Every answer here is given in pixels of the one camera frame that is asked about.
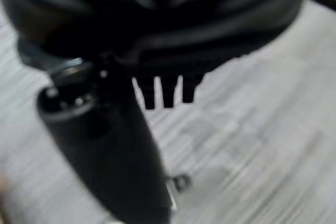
small metal bolt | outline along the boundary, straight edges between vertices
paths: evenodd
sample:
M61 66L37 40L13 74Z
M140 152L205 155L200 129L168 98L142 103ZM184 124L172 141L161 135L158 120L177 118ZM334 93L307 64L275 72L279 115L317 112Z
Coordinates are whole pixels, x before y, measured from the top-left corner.
M83 103L84 103L83 98L77 98L77 99L75 100L75 104L76 104L77 106L81 106L81 105L83 105Z

black plastic tab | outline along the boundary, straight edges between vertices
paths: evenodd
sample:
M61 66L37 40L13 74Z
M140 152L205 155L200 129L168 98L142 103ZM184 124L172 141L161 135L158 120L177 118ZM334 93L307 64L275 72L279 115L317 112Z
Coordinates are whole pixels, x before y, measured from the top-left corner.
M203 81L204 74L194 76L183 76L183 103L193 103L195 90Z
M178 76L161 77L163 104L166 109L171 109L174 107L174 97L177 81Z

black cylindrical handle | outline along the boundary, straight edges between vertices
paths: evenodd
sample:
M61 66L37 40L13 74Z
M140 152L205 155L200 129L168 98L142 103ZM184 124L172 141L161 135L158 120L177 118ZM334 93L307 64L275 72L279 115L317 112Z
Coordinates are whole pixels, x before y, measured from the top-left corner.
M171 199L159 150L135 99L131 80L113 87L108 109L91 97L56 110L47 90L38 113L88 189L126 224L167 224Z

black handle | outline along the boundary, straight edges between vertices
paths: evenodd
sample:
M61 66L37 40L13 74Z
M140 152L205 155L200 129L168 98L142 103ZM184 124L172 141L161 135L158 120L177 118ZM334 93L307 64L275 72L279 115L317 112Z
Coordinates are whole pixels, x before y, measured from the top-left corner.
M94 96L55 109L43 90L38 113L88 189L126 224L167 224L171 199L159 150L135 99L131 80L118 80L108 108Z

table surface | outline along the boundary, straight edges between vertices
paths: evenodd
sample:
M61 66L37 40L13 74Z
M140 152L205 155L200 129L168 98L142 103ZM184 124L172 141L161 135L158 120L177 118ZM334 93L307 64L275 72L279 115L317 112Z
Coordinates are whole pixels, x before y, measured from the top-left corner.
M335 12L306 1L276 41L208 74L195 104L180 103L179 84L175 110L145 113L167 171L194 180L173 224L335 223L335 22ZM15 224L105 223L36 115L48 80L19 63L15 40L0 12L8 216Z

